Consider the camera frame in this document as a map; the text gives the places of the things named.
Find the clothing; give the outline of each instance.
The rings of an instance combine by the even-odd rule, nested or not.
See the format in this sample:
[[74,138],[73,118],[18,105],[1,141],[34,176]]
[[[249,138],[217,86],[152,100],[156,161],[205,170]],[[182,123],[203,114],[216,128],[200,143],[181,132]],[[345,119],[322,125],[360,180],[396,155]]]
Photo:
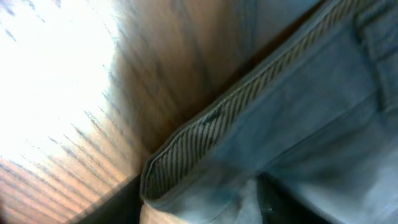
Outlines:
[[159,149],[142,198],[190,223],[262,223],[267,174],[328,222],[396,223],[397,15],[328,1]]

